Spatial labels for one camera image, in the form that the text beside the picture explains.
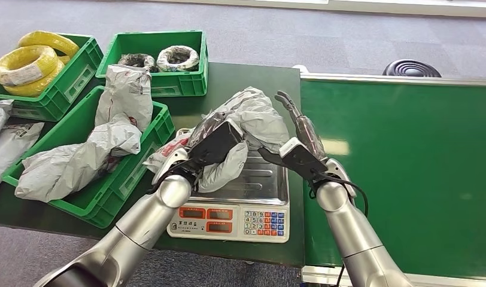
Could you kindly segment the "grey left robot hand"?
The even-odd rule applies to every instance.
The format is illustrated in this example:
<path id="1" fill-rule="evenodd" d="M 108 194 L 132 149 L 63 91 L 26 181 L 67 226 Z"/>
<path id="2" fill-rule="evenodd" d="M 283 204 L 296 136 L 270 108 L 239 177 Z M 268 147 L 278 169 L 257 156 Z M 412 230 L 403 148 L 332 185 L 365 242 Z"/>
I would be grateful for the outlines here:
<path id="1" fill-rule="evenodd" d="M 187 147 L 190 151 L 212 149 L 216 144 L 231 140 L 231 132 L 225 112 L 211 112 L 191 132 Z"/>

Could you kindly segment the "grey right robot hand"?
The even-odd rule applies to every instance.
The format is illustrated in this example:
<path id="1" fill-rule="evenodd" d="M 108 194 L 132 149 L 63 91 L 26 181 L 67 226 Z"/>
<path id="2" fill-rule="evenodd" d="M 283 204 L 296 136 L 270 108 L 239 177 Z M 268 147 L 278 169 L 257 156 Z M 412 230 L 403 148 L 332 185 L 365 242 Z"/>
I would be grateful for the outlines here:
<path id="1" fill-rule="evenodd" d="M 312 121 L 296 106 L 292 98 L 285 92 L 278 90 L 274 98 L 281 102 L 288 110 L 296 129 L 297 138 L 320 161 L 326 161 L 326 154 L 321 139 L 316 134 Z"/>

